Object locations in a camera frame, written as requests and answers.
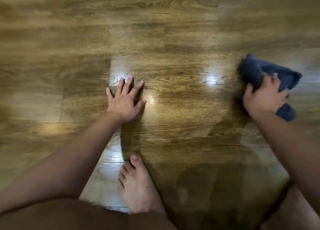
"person's left arm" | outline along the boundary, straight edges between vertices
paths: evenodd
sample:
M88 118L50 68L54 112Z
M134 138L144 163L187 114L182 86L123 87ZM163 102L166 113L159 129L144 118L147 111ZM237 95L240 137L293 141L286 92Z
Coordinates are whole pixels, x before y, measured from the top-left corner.
M126 83L121 78L115 97L107 88L109 106L105 114L0 194L0 214L50 199L80 196L112 135L123 123L131 121L146 103L141 100L134 106L143 81L129 91L132 81L131 76Z

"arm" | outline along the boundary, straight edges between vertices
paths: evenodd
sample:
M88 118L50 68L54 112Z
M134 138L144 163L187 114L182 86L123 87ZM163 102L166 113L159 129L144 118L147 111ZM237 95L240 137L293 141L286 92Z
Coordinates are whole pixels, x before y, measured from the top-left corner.
M277 75L273 78L264 75L256 92L252 93L252 86L247 86L243 103L280 163L319 215L320 144L303 135L293 123L275 115L287 95L287 91L278 93L279 86Z
M130 76L121 78L113 98L107 88L109 106L85 132L42 160L0 194L0 214L55 198L78 198L114 132L132 120L145 105L134 98L143 81L130 92Z

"foot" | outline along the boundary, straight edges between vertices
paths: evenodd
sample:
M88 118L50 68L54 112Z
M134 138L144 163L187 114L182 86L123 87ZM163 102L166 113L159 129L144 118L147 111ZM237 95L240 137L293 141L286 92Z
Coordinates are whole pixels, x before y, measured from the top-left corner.
M320 218L293 185L279 209L265 221L260 230L315 230L320 229Z
M118 191L133 213L155 212L166 214L160 196L139 155L131 156L119 171Z

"person's left hand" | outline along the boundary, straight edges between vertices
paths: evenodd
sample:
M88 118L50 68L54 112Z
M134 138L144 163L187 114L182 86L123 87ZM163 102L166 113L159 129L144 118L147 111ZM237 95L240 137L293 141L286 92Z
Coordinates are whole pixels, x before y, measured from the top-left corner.
M132 76L129 76L125 83L124 78L120 78L114 97L111 94L110 88L106 89L106 95L108 96L109 102L107 113L118 117L121 123L127 123L134 119L146 104L146 100L143 99L134 105L134 98L143 86L144 82L140 81L129 92L133 79L134 78Z

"dark blue cloth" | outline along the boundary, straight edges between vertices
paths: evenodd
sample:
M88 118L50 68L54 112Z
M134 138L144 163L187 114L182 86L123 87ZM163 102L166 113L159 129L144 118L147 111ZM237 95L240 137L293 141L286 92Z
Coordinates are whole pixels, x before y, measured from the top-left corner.
M292 71L289 68L285 68L271 62L257 60L251 54L248 54L246 59L242 62L240 70L244 82L246 84L252 83L254 91L262 84L262 72L269 75L278 73L278 78L281 80L279 91L286 88L289 90L293 89L302 77L302 74L299 72ZM276 115L286 121L291 121L296 117L296 111L289 104L285 103L278 109Z

